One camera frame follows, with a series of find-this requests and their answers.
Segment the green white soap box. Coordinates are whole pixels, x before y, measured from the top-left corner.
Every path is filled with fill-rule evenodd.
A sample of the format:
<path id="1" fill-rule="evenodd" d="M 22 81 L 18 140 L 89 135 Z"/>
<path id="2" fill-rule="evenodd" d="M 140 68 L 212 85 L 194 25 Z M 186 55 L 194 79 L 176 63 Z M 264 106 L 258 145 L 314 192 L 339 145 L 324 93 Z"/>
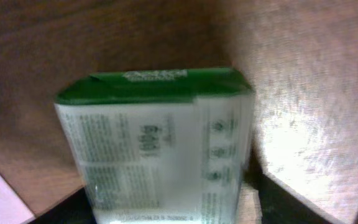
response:
<path id="1" fill-rule="evenodd" d="M 240 71 L 93 73 L 54 104 L 97 223 L 236 221 L 254 104 Z"/>

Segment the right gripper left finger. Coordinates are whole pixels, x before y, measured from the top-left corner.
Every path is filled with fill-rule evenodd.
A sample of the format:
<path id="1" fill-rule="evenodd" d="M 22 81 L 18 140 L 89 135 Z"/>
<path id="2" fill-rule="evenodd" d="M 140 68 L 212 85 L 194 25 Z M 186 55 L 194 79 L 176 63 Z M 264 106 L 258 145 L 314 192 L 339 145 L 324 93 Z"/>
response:
<path id="1" fill-rule="evenodd" d="M 81 188 L 29 224 L 96 224 L 96 220 Z"/>

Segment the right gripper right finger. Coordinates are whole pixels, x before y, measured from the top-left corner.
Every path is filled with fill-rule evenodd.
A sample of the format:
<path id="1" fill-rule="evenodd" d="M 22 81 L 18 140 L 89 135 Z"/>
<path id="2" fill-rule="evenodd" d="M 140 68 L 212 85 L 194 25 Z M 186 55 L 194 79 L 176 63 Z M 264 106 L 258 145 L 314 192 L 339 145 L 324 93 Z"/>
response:
<path id="1" fill-rule="evenodd" d="M 265 174 L 258 175 L 258 195 L 263 224 L 337 223 L 327 213 L 317 213 Z"/>

